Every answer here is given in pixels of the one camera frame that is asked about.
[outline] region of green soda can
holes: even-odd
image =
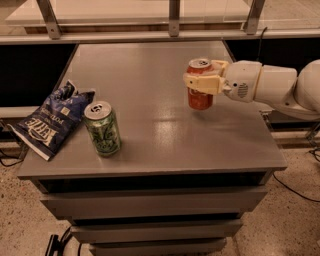
[[[110,156],[121,147],[116,114],[105,101],[89,104],[84,110],[84,122],[97,153]]]

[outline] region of orange soda can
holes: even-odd
[[[197,58],[189,62],[187,73],[191,75],[201,75],[213,69],[209,59]],[[188,88],[188,101],[191,108],[205,110],[212,106],[213,95]]]

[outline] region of black cable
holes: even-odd
[[[72,238],[72,234],[70,233],[71,226],[66,229],[64,234],[62,235],[60,239],[60,248],[58,250],[58,256],[63,256],[64,249],[67,245],[67,243]]]
[[[315,148],[315,149],[313,149],[313,150],[309,150],[309,153],[310,153],[311,155],[313,155],[314,158],[315,158],[318,162],[320,162],[320,155],[318,155],[318,154],[316,153],[317,151],[320,151],[320,148],[319,148],[319,147],[317,147],[317,148]]]
[[[261,33],[261,35],[260,35],[260,41],[259,41],[259,49],[258,49],[257,61],[260,61],[261,48],[262,48],[262,39],[263,39],[264,33],[267,31],[267,29],[268,29],[268,27],[265,27],[265,28],[262,30],[262,33]]]
[[[82,247],[82,243],[79,244],[79,247],[78,247],[78,256],[81,256],[81,247]]]
[[[19,159],[18,157],[9,156],[9,155],[5,154],[1,149],[0,149],[0,153],[1,153],[4,157],[9,158],[9,159],[17,159],[17,160]],[[0,157],[0,164],[2,164],[4,167],[11,167],[11,166],[14,166],[14,165],[16,165],[16,164],[19,164],[19,163],[21,163],[21,162],[23,162],[23,160],[17,161],[17,162],[15,162],[15,163],[13,163],[13,164],[5,164],[5,163],[3,162],[3,158]]]
[[[306,199],[306,200],[312,201],[312,202],[320,203],[320,200],[315,200],[315,199],[308,198],[308,197],[306,197],[306,196],[298,193],[297,191],[293,190],[293,189],[290,188],[288,185],[286,185],[286,184],[284,184],[282,181],[280,181],[280,180],[276,177],[276,175],[275,175],[274,173],[273,173],[273,177],[274,177],[280,184],[282,184],[284,187],[286,187],[287,189],[289,189],[291,192],[297,194],[298,196],[300,196],[300,197],[302,197],[302,198],[304,198],[304,199]]]

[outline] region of gray cabinet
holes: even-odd
[[[188,106],[182,74],[215,42],[80,45],[63,78],[94,87],[118,118],[122,148],[99,157],[83,124],[52,161],[29,151],[18,177],[94,255],[220,250],[286,161],[253,104]]]

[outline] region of blue chip bag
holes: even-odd
[[[94,92],[78,93],[69,80],[50,94],[31,115],[11,126],[30,148],[45,160],[55,156],[62,143],[82,120],[84,109]]]

